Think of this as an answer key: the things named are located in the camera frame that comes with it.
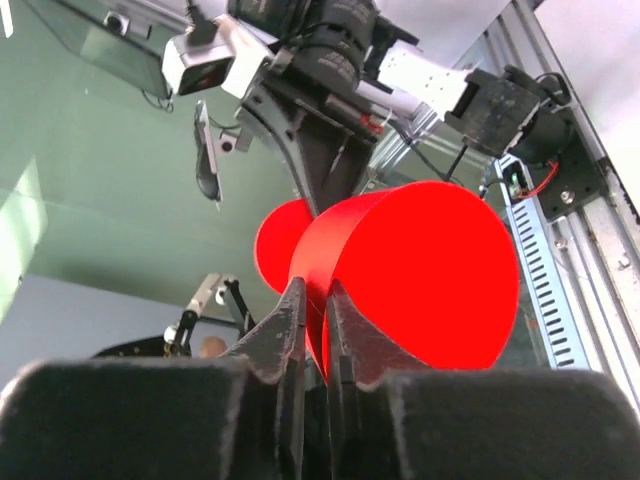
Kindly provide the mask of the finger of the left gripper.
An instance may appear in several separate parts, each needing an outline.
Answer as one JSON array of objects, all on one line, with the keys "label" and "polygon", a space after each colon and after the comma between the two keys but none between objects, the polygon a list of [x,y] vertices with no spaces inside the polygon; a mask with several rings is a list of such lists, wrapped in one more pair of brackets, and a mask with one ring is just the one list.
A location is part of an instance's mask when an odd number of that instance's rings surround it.
[{"label": "finger of the left gripper", "polygon": [[310,208],[330,208],[351,197],[375,149],[375,134],[363,125],[336,126],[307,115],[299,128],[303,196]]},{"label": "finger of the left gripper", "polygon": [[237,111],[238,122],[265,146],[278,154],[288,166],[298,193],[307,201],[312,215],[320,210],[313,198],[311,180],[304,163],[302,140],[296,120],[304,110],[294,102],[278,98],[265,85],[251,86]]}]

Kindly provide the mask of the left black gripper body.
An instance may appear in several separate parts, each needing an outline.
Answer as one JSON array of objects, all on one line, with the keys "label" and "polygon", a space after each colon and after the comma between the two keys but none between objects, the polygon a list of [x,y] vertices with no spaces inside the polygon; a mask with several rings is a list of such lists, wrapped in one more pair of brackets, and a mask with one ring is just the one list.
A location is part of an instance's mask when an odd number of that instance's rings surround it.
[{"label": "left black gripper body", "polygon": [[260,130],[287,140],[316,127],[329,138],[340,134],[376,145],[384,127],[372,103],[336,73],[304,70],[295,64],[259,68],[235,117],[257,136]]}]

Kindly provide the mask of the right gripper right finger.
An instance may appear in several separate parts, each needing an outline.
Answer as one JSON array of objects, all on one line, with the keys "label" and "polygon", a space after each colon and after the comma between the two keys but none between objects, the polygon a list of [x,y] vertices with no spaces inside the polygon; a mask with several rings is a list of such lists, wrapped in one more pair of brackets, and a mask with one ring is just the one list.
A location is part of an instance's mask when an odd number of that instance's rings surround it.
[{"label": "right gripper right finger", "polygon": [[438,371],[334,282],[327,300],[336,479],[635,479],[639,421],[585,370]]}]

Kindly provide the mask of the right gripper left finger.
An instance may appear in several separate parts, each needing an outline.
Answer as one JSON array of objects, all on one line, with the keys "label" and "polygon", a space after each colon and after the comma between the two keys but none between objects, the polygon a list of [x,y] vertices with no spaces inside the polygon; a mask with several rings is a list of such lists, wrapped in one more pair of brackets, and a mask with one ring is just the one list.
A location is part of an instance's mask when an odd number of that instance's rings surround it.
[{"label": "right gripper left finger", "polygon": [[216,359],[50,361],[1,396],[5,479],[298,479],[306,287]]}]

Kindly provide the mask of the red plastic wine glass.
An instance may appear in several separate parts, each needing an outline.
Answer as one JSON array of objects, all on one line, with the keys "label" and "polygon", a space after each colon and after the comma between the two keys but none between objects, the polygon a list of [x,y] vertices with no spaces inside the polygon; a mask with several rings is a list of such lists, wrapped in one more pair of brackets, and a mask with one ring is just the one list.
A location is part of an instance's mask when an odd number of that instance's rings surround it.
[{"label": "red plastic wine glass", "polygon": [[491,368],[517,316],[519,264],[507,228],[485,201],[450,183],[364,194],[318,216],[302,199],[286,202],[259,227],[254,261],[276,292],[305,281],[306,345],[321,371],[334,281],[383,333],[438,369]]}]

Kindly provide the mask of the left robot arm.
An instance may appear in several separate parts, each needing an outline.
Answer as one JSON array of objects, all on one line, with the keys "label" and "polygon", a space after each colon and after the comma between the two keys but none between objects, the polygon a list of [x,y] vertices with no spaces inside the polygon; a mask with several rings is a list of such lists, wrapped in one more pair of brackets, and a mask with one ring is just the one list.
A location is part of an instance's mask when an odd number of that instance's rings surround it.
[{"label": "left robot arm", "polygon": [[560,74],[434,64],[371,1],[231,1],[220,30],[247,84],[238,121],[282,155],[312,216],[353,196],[386,127],[407,134],[394,91],[494,158],[543,162],[571,135]]}]

